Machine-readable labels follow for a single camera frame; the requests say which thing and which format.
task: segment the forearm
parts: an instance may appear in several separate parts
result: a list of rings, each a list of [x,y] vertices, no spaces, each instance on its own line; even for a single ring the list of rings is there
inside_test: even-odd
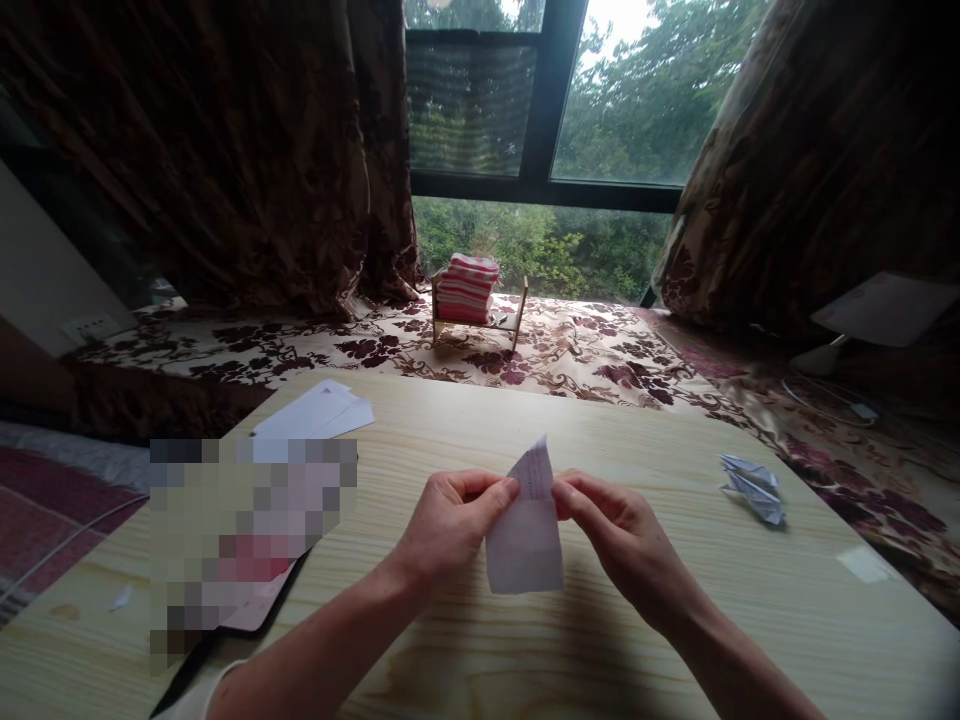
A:
[[[223,678],[207,717],[327,718],[422,611],[425,598],[388,559]]]
[[[664,634],[724,720],[824,720],[763,650],[709,600]]]

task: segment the curtain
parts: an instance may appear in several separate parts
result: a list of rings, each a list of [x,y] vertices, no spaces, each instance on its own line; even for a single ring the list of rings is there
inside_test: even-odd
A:
[[[935,26],[896,0],[774,0],[674,217],[671,311],[822,341],[810,314],[881,270],[960,277],[955,49]]]
[[[403,0],[7,0],[0,77],[190,303],[413,299]]]

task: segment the white cable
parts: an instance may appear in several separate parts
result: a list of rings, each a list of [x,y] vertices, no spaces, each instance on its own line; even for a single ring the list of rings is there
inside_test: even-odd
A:
[[[911,424],[911,423],[908,423],[906,420],[904,420],[903,418],[899,417],[899,416],[896,415],[895,413],[891,413],[891,412],[888,412],[887,410],[884,410],[879,404],[877,404],[877,402],[876,402],[875,400],[871,400],[871,399],[869,399],[869,398],[866,398],[866,397],[864,397],[863,395],[860,395],[860,394],[858,394],[858,393],[855,393],[853,390],[850,390],[849,388],[845,388],[845,387],[843,387],[843,386],[841,386],[841,385],[837,385],[836,383],[827,382],[826,380],[815,380],[814,378],[812,378],[812,377],[810,377],[810,376],[808,376],[808,375],[804,375],[803,373],[799,373],[799,372],[796,373],[796,374],[797,374],[797,377],[803,378],[804,380],[806,380],[807,382],[809,382],[809,383],[810,383],[811,385],[813,385],[814,387],[817,387],[817,388],[819,388],[820,390],[822,390],[823,392],[827,393],[828,395],[831,395],[831,396],[835,397],[835,398],[836,398],[837,400],[839,400],[840,402],[848,403],[848,402],[849,402],[848,398],[845,398],[845,397],[839,395],[838,393],[833,392],[832,390],[830,390],[830,388],[829,388],[828,386],[833,386],[833,387],[835,387],[835,388],[837,388],[837,389],[839,389],[839,390],[842,390],[843,392],[847,393],[847,394],[850,395],[851,397],[856,398],[857,400],[860,400],[861,402],[864,402],[864,403],[869,404],[869,405],[874,409],[875,412],[877,412],[877,413],[883,413],[888,419],[891,419],[891,418],[892,418],[893,420],[896,420],[898,423],[900,423],[901,425],[903,425],[907,430],[916,433],[917,435],[919,435],[920,437],[924,438],[925,440],[927,440],[927,441],[929,441],[929,442],[936,443],[937,445],[939,445],[940,447],[944,448],[945,450],[949,450],[950,452],[952,452],[952,453],[954,453],[954,454],[956,454],[956,455],[960,455],[960,448],[955,447],[954,445],[951,445],[950,443],[945,442],[945,441],[941,440],[941,439],[938,438],[938,437],[935,437],[935,436],[933,436],[933,435],[930,435],[929,433],[924,432],[923,430],[921,430],[920,428],[916,427],[915,425],[913,425],[913,424]],[[818,413],[819,415],[823,415],[824,417],[830,418],[831,420],[834,420],[834,421],[836,421],[836,422],[838,422],[838,423],[842,423],[842,424],[844,424],[844,425],[850,425],[851,427],[857,427],[857,428],[869,428],[869,427],[874,427],[874,426],[876,426],[876,424],[877,424],[876,418],[871,418],[870,420],[866,420],[866,421],[864,421],[863,423],[855,423],[855,422],[850,422],[849,420],[844,420],[843,418],[838,418],[838,417],[836,417],[835,415],[831,415],[830,413],[824,412],[824,411],[821,410],[820,408],[814,407],[813,405],[811,405],[810,403],[808,403],[806,400],[804,400],[803,398],[799,397],[799,396],[798,396],[796,393],[794,393],[793,390],[791,390],[790,387],[787,385],[787,378],[786,378],[786,377],[784,377],[784,378],[782,378],[782,379],[780,380],[780,384],[783,386],[784,391],[785,391],[790,397],[792,397],[794,400],[796,400],[798,403],[800,403],[801,405],[803,405],[803,406],[805,406],[805,407],[810,408],[811,410],[813,410],[814,412]]]
[[[94,525],[96,525],[96,524],[97,524],[98,522],[100,522],[101,520],[105,520],[106,518],[110,517],[110,516],[113,515],[114,513],[118,513],[118,512],[120,512],[121,510],[123,510],[124,508],[130,507],[130,506],[133,505],[134,503],[142,502],[143,500],[146,500],[148,497],[150,497],[150,496],[149,496],[149,495],[140,495],[140,496],[138,496],[138,497],[135,497],[133,500],[127,500],[127,502],[123,503],[123,505],[120,505],[120,506],[118,506],[118,507],[115,507],[113,510],[109,510],[109,511],[105,512],[103,515],[101,515],[100,517],[98,517],[96,520],[93,520],[92,522],[88,522],[88,523],[87,523],[86,525],[84,525],[82,528],[80,528],[79,530],[77,530],[73,535],[71,535],[70,537],[68,537],[68,538],[67,538],[66,540],[64,540],[62,543],[60,543],[59,545],[57,545],[53,550],[51,550],[51,551],[48,552],[46,555],[44,555],[44,556],[43,556],[43,559],[42,559],[40,562],[38,562],[36,565],[34,565],[34,566],[33,566],[32,568],[30,568],[29,570],[27,570],[27,572],[25,572],[23,575],[20,576],[20,579],[19,579],[19,580],[17,580],[13,585],[11,585],[9,588],[7,588],[7,591],[6,591],[2,596],[0,596],[0,607],[3,606],[3,603],[6,602],[6,600],[7,600],[8,597],[10,597],[11,595],[13,595],[14,592],[16,592],[17,588],[19,588],[21,585],[23,585],[23,583],[25,583],[27,580],[29,580],[37,570],[39,570],[39,569],[42,568],[44,565],[46,565],[46,563],[50,560],[50,558],[52,558],[52,557],[53,557],[54,555],[56,555],[58,552],[60,552],[61,550],[63,550],[67,545],[69,545],[71,542],[73,542],[74,540],[76,540],[78,537],[80,537],[80,536],[81,536],[83,533],[85,533],[87,530],[89,530],[90,528],[92,528]]]
[[[863,401],[863,402],[865,402],[865,403],[866,403],[866,402],[869,402],[869,401],[868,401],[865,397],[863,397],[862,395],[858,395],[857,393],[853,392],[852,390],[848,390],[847,388],[841,387],[840,385],[834,385],[833,383],[828,383],[828,382],[826,382],[826,381],[824,381],[824,380],[814,380],[812,377],[808,377],[807,375],[804,375],[804,374],[802,374],[802,373],[797,373],[797,377],[803,378],[804,380],[806,380],[807,382],[809,382],[809,383],[810,383],[811,385],[813,385],[814,387],[819,388],[820,390],[822,390],[823,392],[827,393],[828,395],[831,395],[831,396],[835,397],[835,398],[836,398],[837,400],[839,400],[840,402],[847,403],[847,404],[850,403],[850,401],[849,401],[848,398],[845,398],[845,397],[839,395],[838,393],[833,392],[832,390],[830,390],[830,388],[827,387],[827,385],[833,385],[835,388],[838,388],[838,389],[840,389],[840,390],[843,390],[845,393],[848,393],[849,395],[851,395],[852,397],[856,398],[857,400],[861,400],[861,401]],[[814,411],[815,413],[817,413],[818,415],[823,415],[824,417],[833,420],[834,422],[838,422],[838,423],[840,423],[840,424],[842,424],[842,425],[850,425],[851,427],[858,427],[858,428],[869,428],[869,427],[873,427],[874,425],[877,424],[876,418],[870,418],[869,420],[864,420],[863,422],[859,422],[859,423],[858,423],[858,422],[851,422],[850,420],[844,420],[843,418],[838,418],[836,415],[831,415],[831,414],[828,413],[828,412],[824,412],[824,411],[821,410],[820,408],[814,407],[813,405],[811,405],[810,403],[808,403],[806,400],[804,400],[803,398],[801,398],[801,397],[800,397],[799,395],[797,395],[793,390],[790,389],[790,386],[787,384],[787,377],[786,377],[786,376],[783,377],[783,378],[780,380],[780,385],[783,386],[784,392],[786,392],[787,395],[789,395],[790,397],[792,397],[792,398],[793,398],[794,400],[796,400],[798,403],[800,403],[800,404],[803,405],[804,407],[810,408],[811,410],[813,410],[813,411]]]

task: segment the lamp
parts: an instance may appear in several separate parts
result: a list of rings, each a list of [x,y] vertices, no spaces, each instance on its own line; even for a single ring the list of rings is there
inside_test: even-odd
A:
[[[829,345],[797,355],[790,367],[803,375],[833,372],[840,346],[850,338],[876,345],[907,347],[960,297],[960,285],[881,272],[820,310],[810,319],[840,333]]]

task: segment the person's left hand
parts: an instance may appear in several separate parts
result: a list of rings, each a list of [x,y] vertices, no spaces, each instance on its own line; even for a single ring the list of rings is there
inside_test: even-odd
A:
[[[388,562],[432,594],[473,559],[519,493],[516,480],[485,470],[434,473]]]

